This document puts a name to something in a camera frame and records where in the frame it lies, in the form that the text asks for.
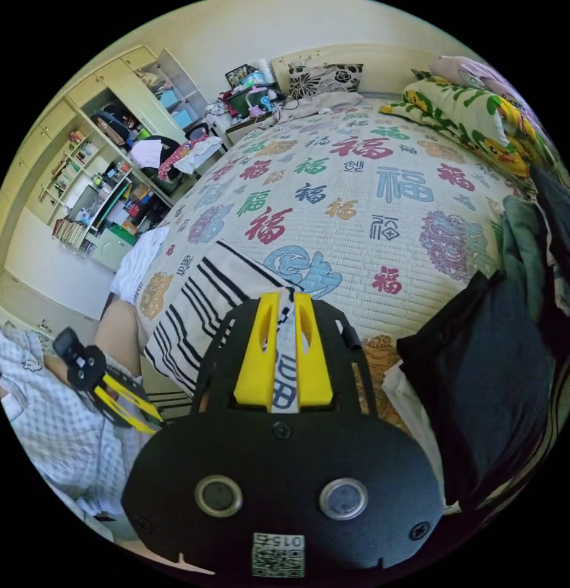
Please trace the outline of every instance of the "sticker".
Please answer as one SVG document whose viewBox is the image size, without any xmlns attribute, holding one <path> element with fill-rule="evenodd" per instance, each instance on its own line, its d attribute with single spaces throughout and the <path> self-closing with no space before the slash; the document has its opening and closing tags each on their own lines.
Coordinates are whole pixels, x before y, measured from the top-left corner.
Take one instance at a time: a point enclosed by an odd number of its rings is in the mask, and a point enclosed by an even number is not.
<svg viewBox="0 0 570 588">
<path fill-rule="evenodd" d="M 260 578 L 303 578 L 305 537 L 254 533 L 252 575 Z"/>
</svg>

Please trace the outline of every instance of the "black and white patterned pillow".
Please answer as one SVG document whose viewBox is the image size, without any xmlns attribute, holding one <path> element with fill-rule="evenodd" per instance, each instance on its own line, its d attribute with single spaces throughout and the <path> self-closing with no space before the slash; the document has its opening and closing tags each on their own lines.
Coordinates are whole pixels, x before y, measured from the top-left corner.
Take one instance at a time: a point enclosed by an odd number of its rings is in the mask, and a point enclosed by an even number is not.
<svg viewBox="0 0 570 588">
<path fill-rule="evenodd" d="M 289 94 L 299 100 L 325 92 L 357 92 L 362 63 L 334 63 L 289 68 Z"/>
</svg>

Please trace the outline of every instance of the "leg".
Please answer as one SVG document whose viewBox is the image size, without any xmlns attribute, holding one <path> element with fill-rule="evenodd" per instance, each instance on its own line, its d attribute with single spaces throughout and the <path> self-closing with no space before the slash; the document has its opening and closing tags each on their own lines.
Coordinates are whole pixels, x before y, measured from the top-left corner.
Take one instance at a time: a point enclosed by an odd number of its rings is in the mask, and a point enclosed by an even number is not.
<svg viewBox="0 0 570 588">
<path fill-rule="evenodd" d="M 140 325 L 135 308 L 123 300 L 115 300 L 105 310 L 95 345 L 137 377 L 140 370 Z"/>
</svg>

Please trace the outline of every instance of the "white wall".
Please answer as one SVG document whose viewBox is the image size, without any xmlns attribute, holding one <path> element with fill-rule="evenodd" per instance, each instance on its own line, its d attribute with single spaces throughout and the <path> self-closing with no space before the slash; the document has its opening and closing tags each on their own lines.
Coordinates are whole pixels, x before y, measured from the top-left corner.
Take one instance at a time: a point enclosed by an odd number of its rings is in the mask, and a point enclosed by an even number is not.
<svg viewBox="0 0 570 588">
<path fill-rule="evenodd" d="M 46 298 L 92 319 L 101 316 L 114 275 L 65 250 L 27 207 L 13 231 L 5 269 Z"/>
<path fill-rule="evenodd" d="M 155 55 L 168 49 L 212 102 L 229 89 L 226 72 L 244 63 L 339 43 L 397 43 L 480 59 L 440 29 L 371 0 L 203 0 L 165 14 L 107 47 L 55 100 L 103 63 L 138 45 L 150 47 Z"/>
</svg>

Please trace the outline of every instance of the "picture frame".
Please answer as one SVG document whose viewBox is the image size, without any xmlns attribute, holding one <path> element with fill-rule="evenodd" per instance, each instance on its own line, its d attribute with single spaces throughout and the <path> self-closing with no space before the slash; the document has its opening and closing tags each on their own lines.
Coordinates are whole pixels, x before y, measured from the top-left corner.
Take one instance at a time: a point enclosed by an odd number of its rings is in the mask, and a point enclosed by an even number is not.
<svg viewBox="0 0 570 588">
<path fill-rule="evenodd" d="M 245 63 L 243 66 L 237 67 L 236 69 L 233 69 L 231 72 L 228 72 L 226 74 L 226 79 L 228 80 L 230 87 L 235 88 L 236 86 L 238 86 L 238 84 L 240 84 L 242 79 L 244 79 L 247 75 L 251 74 L 252 72 L 254 72 L 254 68 Z"/>
</svg>

